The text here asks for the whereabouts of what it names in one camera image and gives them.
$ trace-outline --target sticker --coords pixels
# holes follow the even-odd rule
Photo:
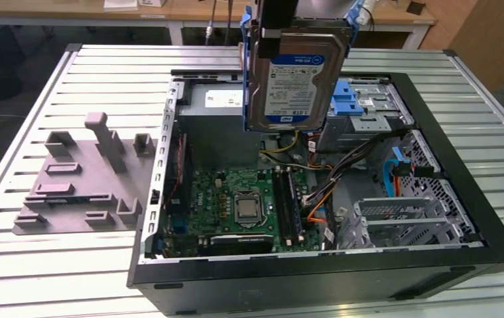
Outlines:
[[[313,78],[322,65],[322,55],[280,54],[272,58],[264,109],[270,122],[296,123],[308,118],[316,97]]]
[[[309,141],[306,142],[306,147],[308,147],[308,151],[309,151],[309,152],[314,152],[314,149],[316,149],[316,142],[312,141],[312,140],[309,140]]]
[[[324,237],[326,237],[326,240],[329,240],[329,242],[334,241],[334,234],[328,227],[324,228]]]
[[[374,102],[370,98],[358,99],[360,106],[374,106]]]
[[[205,107],[241,107],[242,91],[206,91]]]
[[[164,15],[140,15],[140,18],[165,19],[165,16]]]

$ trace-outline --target white table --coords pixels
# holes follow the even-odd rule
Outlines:
[[[237,69],[225,47],[84,46],[65,52],[0,163],[0,317],[160,317],[125,287],[133,231],[18,237],[11,221],[48,154],[49,131],[105,111],[122,138],[156,133],[173,68]],[[405,72],[504,222],[504,110],[457,58],[438,51],[353,50],[344,70]],[[429,299],[306,307],[226,317],[504,317],[504,272]]]

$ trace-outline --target blue drive bracket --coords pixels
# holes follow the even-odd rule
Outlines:
[[[360,116],[364,114],[364,109],[356,101],[356,92],[346,81],[337,81],[330,97],[330,106],[333,114],[337,116]]]

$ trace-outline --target table leg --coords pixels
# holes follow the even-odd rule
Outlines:
[[[413,30],[410,34],[408,35],[408,38],[405,40],[405,43],[402,44],[404,50],[417,50],[418,46],[421,45],[422,39],[426,34],[426,30],[429,30],[429,25],[416,25],[413,27]]]
[[[169,29],[169,38],[172,39],[172,45],[182,45],[182,21],[168,21],[166,28]]]

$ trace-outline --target yellow wire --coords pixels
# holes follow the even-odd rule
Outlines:
[[[318,218],[313,218],[313,214],[314,214],[314,211],[318,209],[318,207],[321,206],[321,204],[324,203],[324,200],[326,200],[326,198],[329,197],[330,193],[332,193],[332,190],[334,190],[336,188],[336,184],[334,184],[334,187],[332,187],[330,191],[326,192],[326,194],[324,195],[321,201],[318,201],[318,203],[314,205],[314,208],[310,210],[310,213],[308,214],[306,216],[306,221],[310,221],[310,220],[321,220]]]
[[[265,153],[273,154],[273,153],[277,153],[277,152],[284,152],[284,151],[289,150],[290,148],[293,148],[294,144],[297,143],[297,139],[298,139],[298,131],[294,131],[293,142],[290,143],[289,146],[280,148],[280,149],[273,149],[273,150],[261,149],[260,152],[262,154],[265,154]]]

